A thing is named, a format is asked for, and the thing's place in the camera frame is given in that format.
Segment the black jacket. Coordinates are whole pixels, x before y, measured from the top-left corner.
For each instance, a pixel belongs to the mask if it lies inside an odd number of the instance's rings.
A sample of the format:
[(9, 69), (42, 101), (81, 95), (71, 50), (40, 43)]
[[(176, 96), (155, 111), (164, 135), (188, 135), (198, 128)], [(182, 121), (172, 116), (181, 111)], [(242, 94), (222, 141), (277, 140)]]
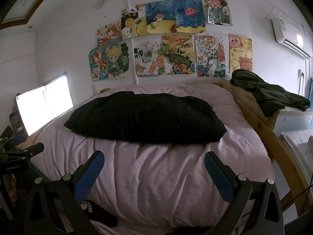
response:
[(64, 126), (85, 137), (140, 144), (204, 145), (227, 132), (212, 106), (200, 98), (132, 91), (82, 105)]

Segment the anime girl drawing upper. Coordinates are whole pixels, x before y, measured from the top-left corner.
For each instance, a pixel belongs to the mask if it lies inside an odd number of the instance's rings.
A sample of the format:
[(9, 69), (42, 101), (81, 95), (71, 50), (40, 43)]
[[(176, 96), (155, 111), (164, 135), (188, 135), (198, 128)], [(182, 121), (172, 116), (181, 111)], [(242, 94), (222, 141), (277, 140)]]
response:
[(121, 22), (117, 21), (97, 29), (97, 46), (108, 47), (122, 41)]

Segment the bird on beach drawing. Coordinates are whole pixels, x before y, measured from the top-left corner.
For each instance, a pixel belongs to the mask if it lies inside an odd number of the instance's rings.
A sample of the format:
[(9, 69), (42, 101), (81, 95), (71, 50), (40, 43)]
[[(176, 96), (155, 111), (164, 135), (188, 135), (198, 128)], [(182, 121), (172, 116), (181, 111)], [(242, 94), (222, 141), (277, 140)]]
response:
[(173, 0), (145, 4), (148, 34), (176, 32), (176, 16)]

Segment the red hair kid drawing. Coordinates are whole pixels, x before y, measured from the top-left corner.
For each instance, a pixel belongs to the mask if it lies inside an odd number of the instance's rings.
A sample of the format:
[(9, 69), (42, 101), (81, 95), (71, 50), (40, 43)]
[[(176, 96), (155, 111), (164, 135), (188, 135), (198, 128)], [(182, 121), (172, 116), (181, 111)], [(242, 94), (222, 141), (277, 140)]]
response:
[(233, 25), (227, 0), (202, 0), (202, 4), (207, 7), (207, 20), (209, 24)]

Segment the white air conditioner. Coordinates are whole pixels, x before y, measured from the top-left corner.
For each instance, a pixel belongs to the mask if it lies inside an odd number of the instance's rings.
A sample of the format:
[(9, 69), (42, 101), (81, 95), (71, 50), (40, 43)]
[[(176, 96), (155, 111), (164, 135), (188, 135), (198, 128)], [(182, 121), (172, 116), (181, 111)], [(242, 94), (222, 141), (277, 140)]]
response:
[(272, 19), (272, 25), (278, 43), (304, 59), (312, 58), (312, 46), (304, 33), (281, 18)]

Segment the bright window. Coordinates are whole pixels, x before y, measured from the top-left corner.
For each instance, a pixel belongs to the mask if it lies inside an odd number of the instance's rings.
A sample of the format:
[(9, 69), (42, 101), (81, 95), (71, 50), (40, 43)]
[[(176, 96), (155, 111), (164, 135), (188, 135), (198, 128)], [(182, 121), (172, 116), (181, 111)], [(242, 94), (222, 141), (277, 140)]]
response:
[(43, 86), (15, 97), (17, 110), (28, 136), (59, 115), (73, 108), (67, 74), (62, 74)]

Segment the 2024 city drawing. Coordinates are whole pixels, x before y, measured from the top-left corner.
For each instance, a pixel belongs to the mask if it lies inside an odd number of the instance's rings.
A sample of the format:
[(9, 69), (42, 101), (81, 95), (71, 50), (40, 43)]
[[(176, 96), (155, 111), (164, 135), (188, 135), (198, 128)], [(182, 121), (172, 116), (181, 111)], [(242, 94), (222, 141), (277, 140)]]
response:
[(195, 35), (197, 76), (223, 78), (226, 76), (226, 56), (221, 36)]

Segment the pink bed duvet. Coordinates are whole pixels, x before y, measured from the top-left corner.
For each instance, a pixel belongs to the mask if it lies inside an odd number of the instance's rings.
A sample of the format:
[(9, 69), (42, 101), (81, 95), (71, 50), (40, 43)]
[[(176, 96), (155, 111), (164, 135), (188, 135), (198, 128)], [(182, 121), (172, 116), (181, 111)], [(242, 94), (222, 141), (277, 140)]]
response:
[(113, 228), (96, 223), (100, 234), (165, 234), (172, 227), (216, 225), (228, 204), (204, 166), (209, 151), (252, 181), (275, 177), (261, 139), (226, 89), (198, 84), (129, 85), (125, 90), (203, 99), (227, 132), (219, 142), (207, 145), (138, 145), (75, 134), (64, 126), (70, 112), (46, 125), (37, 137), (45, 149), (32, 163), (51, 180), (72, 174), (95, 150), (104, 153), (104, 168), (88, 198), (119, 220)]

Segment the pink jellyfish drawing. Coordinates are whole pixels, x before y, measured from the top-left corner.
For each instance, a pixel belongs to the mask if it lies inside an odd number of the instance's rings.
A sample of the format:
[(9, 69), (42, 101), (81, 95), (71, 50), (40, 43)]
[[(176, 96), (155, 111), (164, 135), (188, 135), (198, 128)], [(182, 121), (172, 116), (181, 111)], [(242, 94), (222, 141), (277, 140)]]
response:
[(201, 0), (173, 0), (176, 31), (183, 33), (206, 32)]

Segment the landscape flowers drawing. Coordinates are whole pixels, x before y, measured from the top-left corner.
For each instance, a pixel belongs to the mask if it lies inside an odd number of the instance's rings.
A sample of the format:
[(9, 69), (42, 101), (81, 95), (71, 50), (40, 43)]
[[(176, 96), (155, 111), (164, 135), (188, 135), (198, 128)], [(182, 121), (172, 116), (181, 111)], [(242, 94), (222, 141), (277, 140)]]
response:
[(169, 75), (195, 73), (195, 54), (190, 33), (165, 34), (162, 36), (163, 54), (170, 63)]

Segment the wooden bed frame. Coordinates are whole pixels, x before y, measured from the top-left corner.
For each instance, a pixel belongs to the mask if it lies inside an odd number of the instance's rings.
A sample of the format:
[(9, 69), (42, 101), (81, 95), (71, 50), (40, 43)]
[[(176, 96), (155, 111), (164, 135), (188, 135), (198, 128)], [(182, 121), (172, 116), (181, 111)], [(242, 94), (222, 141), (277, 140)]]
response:
[[(228, 90), (228, 87), (229, 87), (229, 83), (227, 82), (224, 82), (222, 84), (213, 84), (213, 85), (219, 86), (226, 90)], [(115, 88), (113, 90), (105, 92), (104, 96), (109, 96), (119, 91), (127, 91), (127, 90), (125, 90), (125, 87)], [(282, 200), (284, 206), (289, 206), (290, 204), (294, 204), (296, 206), (296, 210), (298, 214), (301, 214), (304, 211), (308, 210), (312, 205), (311, 192), (309, 190), (309, 185), (305, 179), (305, 176), (303, 175), (302, 171), (300, 170), (293, 156), (288, 152), (287, 148), (283, 145), (282, 141), (273, 132), (273, 130), (270, 127), (268, 127), (268, 125), (266, 125), (251, 110), (249, 110), (248, 107), (242, 102), (242, 100), (234, 96), (233, 98), (236, 104), (238, 105), (238, 107), (240, 108), (245, 120), (248, 122), (249, 125), (251, 125), (253, 130), (257, 133), (257, 135), (261, 139), (267, 151), (267, 155), (270, 158), (270, 161), (276, 160), (277, 163), (279, 163), (282, 166), (282, 171), (290, 187), (290, 193), (287, 194)], [(39, 136), (39, 134), (42, 132), (42, 130), (45, 128), (46, 125), (44, 125), (41, 129), (33, 133), (30, 137), (28, 137), (28, 139), (24, 143), (21, 143), (20, 145), (21, 148), (26, 148), (27, 146), (37, 143), (38, 142), (37, 137)], [(140, 144), (140, 143), (132, 143), (132, 144), (191, 146), (191, 145), (174, 145), (174, 144)]]

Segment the dark green garment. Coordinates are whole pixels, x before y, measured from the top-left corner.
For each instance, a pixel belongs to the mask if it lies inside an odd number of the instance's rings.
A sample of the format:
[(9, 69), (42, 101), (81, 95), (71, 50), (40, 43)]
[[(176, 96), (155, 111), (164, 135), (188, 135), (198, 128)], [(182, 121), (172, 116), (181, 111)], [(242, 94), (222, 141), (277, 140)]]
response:
[(306, 111), (311, 105), (309, 99), (288, 92), (279, 85), (269, 84), (249, 70), (234, 70), (230, 83), (251, 92), (267, 118), (285, 107)]

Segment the pink pigs yellow drawing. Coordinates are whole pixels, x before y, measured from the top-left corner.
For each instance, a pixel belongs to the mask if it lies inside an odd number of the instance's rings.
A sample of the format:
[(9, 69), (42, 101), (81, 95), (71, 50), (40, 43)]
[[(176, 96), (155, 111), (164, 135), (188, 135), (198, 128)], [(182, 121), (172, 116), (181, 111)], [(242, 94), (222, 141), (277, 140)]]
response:
[(253, 42), (246, 36), (228, 34), (230, 73), (242, 69), (253, 71)]

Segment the cup and oranges drawing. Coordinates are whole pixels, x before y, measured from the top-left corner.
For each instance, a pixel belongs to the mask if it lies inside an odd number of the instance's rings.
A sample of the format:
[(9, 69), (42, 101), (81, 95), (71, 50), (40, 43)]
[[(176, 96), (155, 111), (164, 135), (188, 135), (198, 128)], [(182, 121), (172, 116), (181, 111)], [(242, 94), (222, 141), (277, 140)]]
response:
[(139, 41), (134, 47), (137, 76), (165, 75), (165, 56), (160, 38)]

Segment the swimming girl drawing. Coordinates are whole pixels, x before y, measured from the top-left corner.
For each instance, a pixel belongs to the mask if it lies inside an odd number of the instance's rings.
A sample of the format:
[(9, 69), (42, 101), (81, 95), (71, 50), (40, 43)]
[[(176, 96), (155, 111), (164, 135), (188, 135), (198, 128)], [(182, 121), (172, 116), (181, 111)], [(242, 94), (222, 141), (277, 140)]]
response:
[(104, 48), (96, 47), (89, 52), (89, 66), (93, 82), (109, 78), (108, 61)]

